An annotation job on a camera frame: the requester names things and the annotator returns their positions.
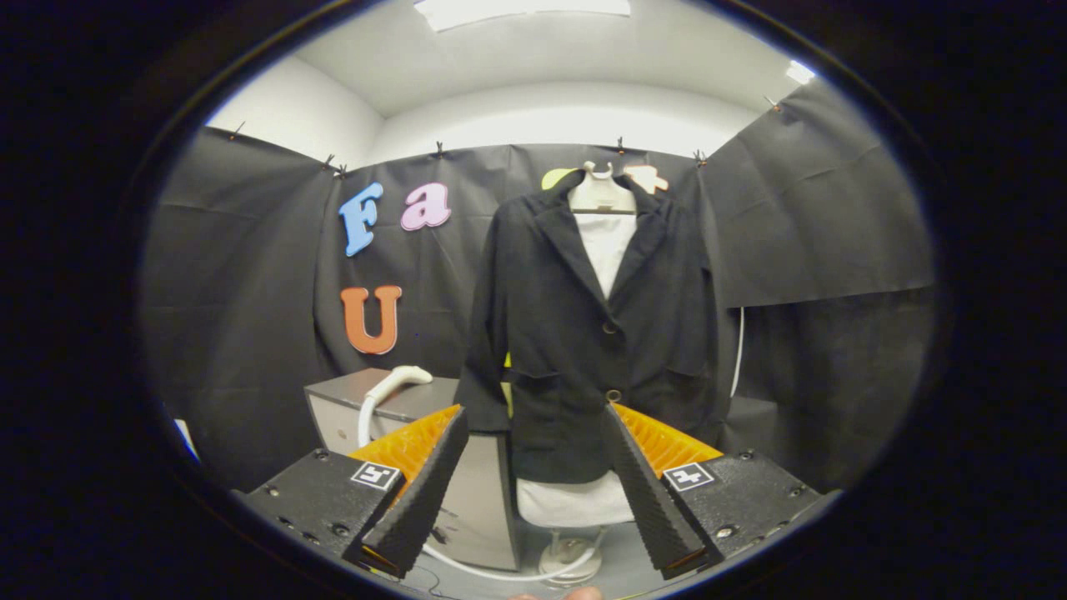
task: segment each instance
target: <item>jacket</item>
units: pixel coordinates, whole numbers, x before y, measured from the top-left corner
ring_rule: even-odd
[[[475,287],[455,400],[472,431],[510,432],[512,472],[523,479],[604,475],[609,401],[706,443],[727,407],[712,397],[712,273],[692,214],[617,177],[634,192],[637,228],[604,298],[567,201],[584,177],[575,171],[500,205]],[[510,419],[501,381],[511,383]]]

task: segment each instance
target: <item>orange letter u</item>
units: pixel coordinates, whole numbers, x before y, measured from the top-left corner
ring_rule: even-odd
[[[340,293],[345,305],[345,332],[352,347],[366,354],[384,354],[397,344],[397,299],[400,287],[383,285],[375,289],[375,298],[382,305],[382,332],[377,337],[367,333],[364,305],[370,295],[363,287],[349,287]]]

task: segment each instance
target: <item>ceiling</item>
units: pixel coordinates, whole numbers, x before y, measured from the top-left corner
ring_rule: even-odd
[[[789,57],[706,9],[631,0],[632,15],[541,13],[434,32],[414,0],[381,2],[297,56],[389,117],[448,97],[548,81],[636,83],[757,112],[798,83]]]

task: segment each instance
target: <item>white wall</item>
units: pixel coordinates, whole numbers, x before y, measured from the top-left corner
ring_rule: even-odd
[[[355,93],[304,61],[288,57],[235,94],[208,125],[234,130],[349,170],[366,156],[382,126]]]
[[[457,96],[385,121],[366,156],[375,164],[496,144],[615,145],[691,157],[712,154],[760,116],[739,106],[662,88],[542,83]]]

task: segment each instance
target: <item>ceiling light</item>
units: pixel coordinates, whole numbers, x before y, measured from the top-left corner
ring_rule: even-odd
[[[415,9],[434,31],[493,17],[570,12],[630,16],[630,0],[423,0]]]
[[[790,68],[785,72],[785,75],[801,84],[811,81],[815,77],[815,74],[810,68],[796,61],[790,61]]]

